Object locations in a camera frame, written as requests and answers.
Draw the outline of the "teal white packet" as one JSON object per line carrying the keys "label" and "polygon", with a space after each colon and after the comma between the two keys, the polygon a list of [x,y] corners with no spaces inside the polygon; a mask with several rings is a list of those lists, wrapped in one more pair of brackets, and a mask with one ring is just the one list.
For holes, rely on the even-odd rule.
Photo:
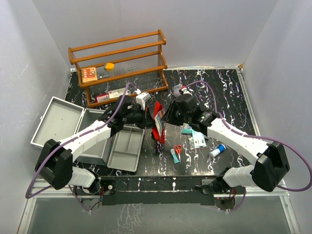
{"label": "teal white packet", "polygon": [[191,128],[191,126],[187,123],[184,123],[182,125],[182,128],[181,128],[181,133],[183,135],[189,135],[189,134],[193,134],[194,130]]}

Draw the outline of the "red first aid pouch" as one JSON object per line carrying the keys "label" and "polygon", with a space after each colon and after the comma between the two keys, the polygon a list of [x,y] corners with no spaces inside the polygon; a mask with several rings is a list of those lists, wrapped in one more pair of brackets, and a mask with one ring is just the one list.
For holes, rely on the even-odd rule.
{"label": "red first aid pouch", "polygon": [[165,115],[165,109],[160,104],[159,101],[156,102],[154,108],[154,121],[155,127],[152,128],[152,138],[158,141],[161,144],[165,143],[165,123],[162,120],[162,117]]}

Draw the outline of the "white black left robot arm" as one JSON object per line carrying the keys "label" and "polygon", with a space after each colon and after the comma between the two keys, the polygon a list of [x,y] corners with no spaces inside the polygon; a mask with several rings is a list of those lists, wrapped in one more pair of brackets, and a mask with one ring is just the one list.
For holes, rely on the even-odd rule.
{"label": "white black left robot arm", "polygon": [[146,92],[136,97],[120,96],[115,106],[90,126],[65,139],[48,140],[35,166],[36,176],[41,176],[56,190],[71,185],[83,187],[91,195],[98,193],[101,183],[95,174],[74,167],[73,162],[97,143],[123,130],[125,124],[134,124],[141,129],[154,127],[154,120],[146,107],[149,98]]}

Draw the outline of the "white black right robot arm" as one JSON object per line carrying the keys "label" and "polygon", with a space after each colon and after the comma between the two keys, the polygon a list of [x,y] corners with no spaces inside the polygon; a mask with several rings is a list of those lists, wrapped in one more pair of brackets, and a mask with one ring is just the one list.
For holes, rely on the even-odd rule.
{"label": "white black right robot arm", "polygon": [[247,137],[224,122],[218,113],[198,104],[190,94],[173,100],[161,119],[175,126],[187,123],[193,130],[225,143],[249,161],[249,166],[227,167],[210,184],[203,185],[204,190],[227,194],[237,186],[255,186],[271,192],[290,170],[282,144]]}

